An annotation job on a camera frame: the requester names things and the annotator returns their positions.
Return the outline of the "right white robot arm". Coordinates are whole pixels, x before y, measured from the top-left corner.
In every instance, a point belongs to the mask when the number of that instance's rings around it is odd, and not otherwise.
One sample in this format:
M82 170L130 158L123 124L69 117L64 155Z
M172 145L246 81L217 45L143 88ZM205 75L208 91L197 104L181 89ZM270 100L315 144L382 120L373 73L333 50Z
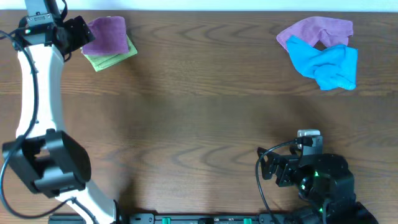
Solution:
M279 187L296 186L308 203L276 223L377 223L354 192L354 175L343 156L323 153L321 146L291 146L289 155L257 149L256 172L265 180L276 175Z

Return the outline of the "purple microfiber cloth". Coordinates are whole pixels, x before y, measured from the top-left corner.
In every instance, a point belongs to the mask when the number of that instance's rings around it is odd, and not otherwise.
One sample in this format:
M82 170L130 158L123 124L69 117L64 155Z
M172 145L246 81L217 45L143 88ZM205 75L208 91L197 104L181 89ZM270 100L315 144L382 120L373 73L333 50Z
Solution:
M83 54L103 56L129 52L126 22L123 17L99 17L89 22L88 28L95 39L83 46Z

